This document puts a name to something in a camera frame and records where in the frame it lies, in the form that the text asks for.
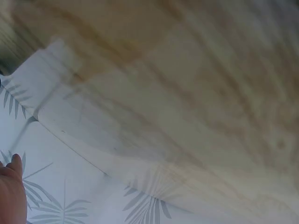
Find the skin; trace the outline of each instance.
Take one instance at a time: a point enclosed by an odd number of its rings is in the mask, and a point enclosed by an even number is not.
[[[22,161],[18,154],[5,167],[0,162],[0,223],[25,224],[27,200],[22,182]]]

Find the patterned fabric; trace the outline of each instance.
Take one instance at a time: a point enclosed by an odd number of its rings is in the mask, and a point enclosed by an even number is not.
[[[22,158],[28,224],[206,223],[98,170],[27,113],[26,90],[8,84],[0,88],[0,160]]]

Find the leaf print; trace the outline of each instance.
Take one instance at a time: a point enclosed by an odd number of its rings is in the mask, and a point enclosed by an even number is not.
[[[14,118],[17,119],[19,111],[19,102],[17,100],[14,101]]]
[[[52,204],[50,204],[50,203],[47,203],[47,202],[44,202],[44,201],[36,201],[39,205],[43,205],[43,206],[46,206],[46,207],[48,207],[48,208],[50,208],[50,209],[56,209],[56,210],[60,210],[58,207],[56,207],[56,206],[54,206],[54,205],[52,205]]]
[[[4,81],[0,81],[0,84],[3,87],[6,87],[10,83],[11,79],[6,79]]]
[[[31,183],[29,181],[24,181],[24,182],[27,184],[31,184],[31,186],[36,186],[36,184]],[[33,209],[48,212],[48,214],[34,216],[32,219],[39,219],[38,222],[42,222],[43,221],[42,219],[57,217],[58,219],[56,221],[58,221],[59,224],[66,224],[66,223],[82,224],[83,222],[81,220],[73,218],[73,217],[78,217],[78,218],[87,217],[88,216],[87,214],[81,212],[83,210],[86,210],[86,208],[83,208],[83,207],[76,208],[74,206],[76,204],[90,203],[90,202],[86,201],[86,200],[78,199],[78,200],[75,200],[72,203],[70,203],[68,205],[68,208],[66,208],[65,207],[65,193],[66,193],[66,191],[65,191],[65,181],[64,181],[64,202],[63,202],[63,208],[62,208],[60,203],[51,194],[49,194],[47,191],[44,190],[44,194],[47,196],[47,198],[50,200],[50,202],[36,201],[36,203],[38,203],[40,207],[34,207]]]
[[[59,218],[60,216],[57,215],[38,215],[38,216],[34,216],[30,219],[41,219],[41,218]]]
[[[32,208],[31,208],[31,206],[30,206],[30,204],[28,202],[27,202],[27,206],[32,211]]]
[[[41,172],[42,170],[46,169],[47,167],[49,167],[49,166],[52,165],[52,164],[53,164],[53,163],[50,163],[50,164],[48,164],[47,166],[45,166],[45,167],[39,169],[38,171],[36,171],[36,172],[34,172],[34,173],[32,173],[32,174],[26,176],[26,177],[23,177],[23,180],[25,180],[25,179],[27,179],[28,177],[31,177],[31,176],[33,176],[33,175],[35,175],[35,174]]]
[[[131,212],[130,212],[130,214],[128,214],[128,216],[127,216],[127,218],[126,218],[126,220],[125,220],[125,222],[128,220],[128,219],[130,219],[131,218],[131,216],[134,214],[134,213],[136,213],[137,211],[138,211],[138,209],[144,204],[144,202],[146,201],[146,199],[148,199],[149,198],[149,195],[147,195],[147,197],[145,197]]]
[[[74,223],[72,223],[72,222],[65,221],[65,220],[64,220],[64,223],[66,223],[66,224],[74,224]]]
[[[26,92],[27,92],[27,90],[21,90],[21,91],[18,91],[18,92],[16,92],[16,93],[14,93],[14,97],[20,96],[20,95],[22,95],[22,94],[24,94],[24,93],[26,93]]]
[[[151,206],[152,200],[153,200],[153,197],[150,199],[149,207],[148,207],[148,210],[146,211],[146,215],[145,215],[145,223],[146,224],[148,224],[150,222],[150,206]]]
[[[71,221],[76,222],[76,223],[85,224],[84,222],[82,222],[82,221],[80,221],[78,219],[75,219],[75,218],[66,217],[66,219],[71,220]]]
[[[68,206],[66,206],[65,209],[68,209],[78,203],[90,203],[90,202],[86,201],[86,200],[76,200],[76,201],[73,201],[72,203],[70,203]]]
[[[123,209],[123,211],[129,210],[132,208],[144,195],[144,193],[140,192],[139,195],[137,195],[135,198],[133,198]]]
[[[25,93],[27,92],[27,90],[19,90],[19,87],[21,86],[19,84],[11,86],[9,88],[6,88],[6,86],[9,84],[9,82],[10,82],[10,80],[7,79],[7,80],[4,80],[0,84],[0,94],[3,92],[3,90],[5,90],[4,101],[3,101],[3,108],[5,108],[5,106],[7,104],[8,96],[10,95],[10,100],[9,100],[9,115],[11,114],[12,109],[13,109],[13,105],[14,105],[14,117],[15,117],[15,119],[17,119],[18,111],[19,111],[19,106],[21,106],[22,112],[23,112],[23,116],[26,119],[25,108],[27,106],[24,106],[22,104],[23,104],[23,102],[25,100],[28,100],[31,97],[25,95]]]
[[[9,163],[9,159],[8,159],[8,157],[7,157],[2,151],[0,151],[0,152],[1,152],[1,155],[2,155],[2,157],[3,157],[4,161],[5,161],[5,163],[6,163],[6,164]]]
[[[87,208],[75,208],[75,209],[70,209],[70,210],[66,210],[65,212],[72,212],[72,211],[80,211],[80,210],[86,210]]]
[[[24,154],[22,156],[22,169],[23,169],[23,173],[25,171],[25,166],[26,166],[26,152],[24,152]]]
[[[140,210],[139,212],[137,212],[135,214],[135,216],[132,218],[132,220],[129,222],[129,224],[133,224],[133,223],[136,223],[138,221],[138,219],[141,219],[142,218],[142,215],[144,215],[144,213],[146,212],[146,206],[148,205],[149,203],[147,202]]]
[[[13,109],[13,103],[14,103],[14,97],[10,95],[10,100],[9,100],[9,115],[11,113],[11,110]]]
[[[22,112],[23,112],[23,116],[24,116],[24,118],[26,119],[26,110],[25,110],[25,107],[24,107],[24,106],[22,106]]]
[[[40,197],[40,195],[35,191],[33,190],[30,186],[28,186],[27,184],[23,183],[24,184],[24,187],[25,189],[29,190],[32,194],[34,194],[39,200],[43,200],[42,197]]]
[[[7,99],[8,99],[8,91],[5,90],[4,101],[3,101],[3,108],[5,108],[5,106],[6,106]]]
[[[135,193],[137,190],[135,189],[135,188],[131,188],[125,195],[124,195],[124,197],[125,196],[128,196],[128,195],[130,195],[130,194],[133,194],[133,193]]]
[[[156,200],[155,204],[155,224],[160,224],[160,207],[159,207],[159,200]]]
[[[163,195],[168,195],[168,197],[176,197],[177,195],[168,194],[168,192],[174,189],[172,187],[157,190],[157,186],[162,178],[162,175],[159,175],[156,171],[150,183],[148,181],[150,180],[150,173],[147,172],[146,180],[142,185],[144,188],[148,188],[150,192],[160,191]],[[155,197],[134,190],[134,188],[130,188],[124,196],[134,194],[135,192],[138,192],[138,195],[135,196],[123,209],[123,211],[132,209],[126,217],[125,222],[128,222],[128,224],[160,224],[161,214],[171,219],[171,215],[165,201],[161,201]]]
[[[75,213],[75,214],[66,214],[66,216],[71,216],[71,217],[87,217],[85,213]]]
[[[11,151],[8,151],[8,154],[10,156],[10,160],[13,158],[13,154],[11,153]]]
[[[27,191],[25,190],[25,194],[28,198],[30,198],[30,200],[37,206],[39,207],[39,204],[36,202],[36,200],[34,199],[34,197]]]
[[[150,224],[153,224],[153,220],[154,220],[154,205],[155,205],[155,203],[156,203],[156,198],[154,199],[154,203],[153,203],[153,205],[152,205],[152,207],[151,207],[151,211],[150,211],[150,218],[149,218],[149,223]]]
[[[36,221],[36,222],[33,222],[32,224],[46,224],[46,223],[55,223],[59,221],[59,219],[47,219],[47,220],[41,220],[41,221]]]
[[[168,211],[168,208],[166,206],[166,202],[165,201],[160,201],[161,202],[161,207],[162,207],[162,211],[164,213],[164,215],[167,217],[167,218],[171,218],[170,214],[169,214],[169,211]]]
[[[53,213],[59,213],[59,211],[55,211],[52,209],[47,209],[47,208],[39,208],[39,207],[32,207],[35,210],[39,210],[39,211],[46,211],[46,212],[53,212]]]
[[[9,88],[7,88],[7,91],[8,92],[12,92],[12,91],[14,91],[15,89],[17,89],[17,88],[19,88],[21,85],[14,85],[14,86],[12,86],[12,87],[9,87]]]

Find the light wood grain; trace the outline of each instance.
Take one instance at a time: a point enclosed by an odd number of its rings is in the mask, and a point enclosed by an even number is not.
[[[58,39],[72,52],[70,79],[47,71],[71,89],[55,96],[67,105],[43,105],[40,122],[65,130],[55,135],[88,161],[211,221],[299,223],[292,1],[1,4],[0,49],[13,49],[0,52],[8,71]],[[88,103],[78,105],[78,97]],[[64,107],[70,117],[80,111],[82,133],[63,124],[72,121]]]

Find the palm leaf pattern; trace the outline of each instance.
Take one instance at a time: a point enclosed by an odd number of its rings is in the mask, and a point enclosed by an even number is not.
[[[13,154],[9,151],[8,155],[4,154],[2,151],[0,151],[0,154],[2,155],[3,164],[8,164],[12,157]],[[23,173],[25,171],[26,168],[26,153],[24,152],[23,156],[22,156],[22,164],[23,164]],[[46,169],[47,167],[49,167],[50,165],[52,165],[53,163],[48,164],[47,166],[37,170],[36,172],[31,173],[28,176],[23,177],[23,184],[24,184],[24,188],[25,188],[25,193],[26,193],[26,197],[27,197],[27,206],[30,210],[32,210],[33,205],[40,207],[39,203],[37,203],[37,201],[43,201],[43,198],[48,198],[51,201],[51,197],[49,196],[49,193],[43,189],[40,185],[27,181],[27,179],[31,176],[34,176],[35,174],[41,172],[42,170]]]
[[[156,172],[151,179],[150,171],[148,171],[142,189],[147,188],[148,192],[159,195],[159,198],[163,198],[165,196],[165,198],[178,197],[179,195],[171,193],[174,188],[158,188],[158,183],[161,178],[162,176],[159,176],[158,172]],[[137,180],[134,180],[133,185],[137,188]],[[125,222],[128,222],[128,224],[160,224],[161,214],[164,214],[165,217],[171,219],[171,215],[165,201],[147,195],[143,192],[139,192],[135,188],[126,187],[125,190],[128,191],[124,196],[132,194],[135,195],[123,209],[123,211],[131,210],[125,219]]]
[[[14,85],[9,87],[10,79],[0,80],[0,95],[4,92],[3,107],[8,105],[9,115],[13,111],[14,106],[14,117],[17,119],[19,108],[22,110],[23,117],[26,119],[26,108],[29,106],[24,105],[25,101],[31,97],[26,95],[27,90],[21,90],[20,85]]]
[[[86,200],[75,200],[68,205],[65,205],[65,181],[64,181],[64,204],[63,206],[50,194],[50,202],[36,201],[38,207],[32,209],[43,212],[41,215],[33,216],[30,219],[30,224],[85,224],[82,219],[88,217],[84,213],[87,208],[82,207],[85,203],[90,203]]]

